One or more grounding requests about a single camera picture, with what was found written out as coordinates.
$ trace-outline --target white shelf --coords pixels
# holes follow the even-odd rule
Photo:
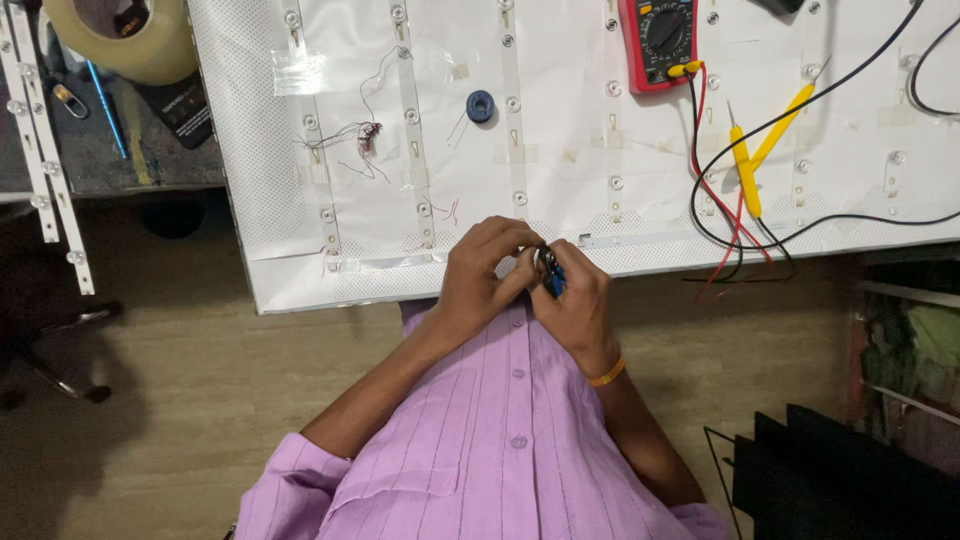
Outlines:
[[[881,282],[858,282],[857,288],[879,294],[906,298],[907,300],[914,300],[916,302],[926,302],[928,304],[936,304],[938,306],[960,308],[960,295],[956,294],[933,292]]]
[[[948,422],[951,422],[952,424],[956,424],[957,426],[960,426],[960,418],[957,418],[956,416],[954,416],[954,415],[952,415],[952,414],[950,414],[950,413],[948,413],[948,412],[944,412],[944,411],[940,410],[939,408],[934,408],[934,407],[932,407],[932,406],[930,406],[930,405],[922,404],[922,403],[918,402],[917,400],[908,398],[908,397],[904,396],[903,394],[900,394],[900,393],[898,393],[898,392],[894,392],[893,390],[890,390],[889,388],[884,388],[884,387],[882,387],[882,386],[874,386],[874,385],[872,385],[872,384],[867,384],[866,382],[864,382],[864,384],[866,384],[867,386],[870,386],[871,388],[873,388],[873,389],[876,390],[877,392],[881,392],[881,393],[883,393],[883,394],[886,394],[886,395],[888,395],[888,396],[890,396],[890,397],[892,397],[892,398],[898,399],[898,400],[900,400],[900,401],[902,401],[902,402],[904,402],[904,403],[906,403],[906,404],[908,404],[908,405],[912,405],[912,406],[914,406],[914,407],[916,407],[916,408],[925,410],[926,412],[929,412],[930,414],[932,414],[932,415],[934,415],[934,416],[938,416],[938,417],[943,418],[944,420],[946,420],[946,421],[948,421]]]

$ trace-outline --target wooden floor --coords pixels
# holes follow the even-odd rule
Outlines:
[[[87,209],[82,225],[98,298],[127,313],[51,355],[114,394],[77,403],[22,370],[5,376],[27,400],[0,413],[0,538],[219,540],[283,434],[395,346],[399,309],[258,317],[230,229],[164,241],[126,205]],[[847,259],[803,261],[793,282],[706,308],[678,274],[615,282],[630,375],[725,514],[703,426],[749,435],[755,410],[782,418],[787,403],[840,415],[853,274]]]

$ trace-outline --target lavender shirt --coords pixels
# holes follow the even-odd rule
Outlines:
[[[405,303],[404,334],[429,303]],[[666,508],[604,428],[596,393],[514,303],[435,365],[355,460],[297,433],[240,503],[238,540],[727,538]]]

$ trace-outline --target man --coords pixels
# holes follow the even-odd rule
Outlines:
[[[283,439],[237,539],[726,538],[622,373],[610,276],[558,240],[555,300],[543,244],[522,221],[474,225],[440,300],[402,305],[396,349]]]

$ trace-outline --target orange wristband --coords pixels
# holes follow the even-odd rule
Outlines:
[[[594,388],[599,388],[604,384],[610,384],[614,379],[616,379],[616,376],[620,375],[620,372],[623,371],[623,366],[625,363],[626,362],[623,361],[623,356],[621,356],[620,359],[616,362],[616,365],[613,366],[613,369],[611,369],[607,375],[603,377],[598,377],[596,379],[590,379],[589,380],[590,386],[593,386]]]

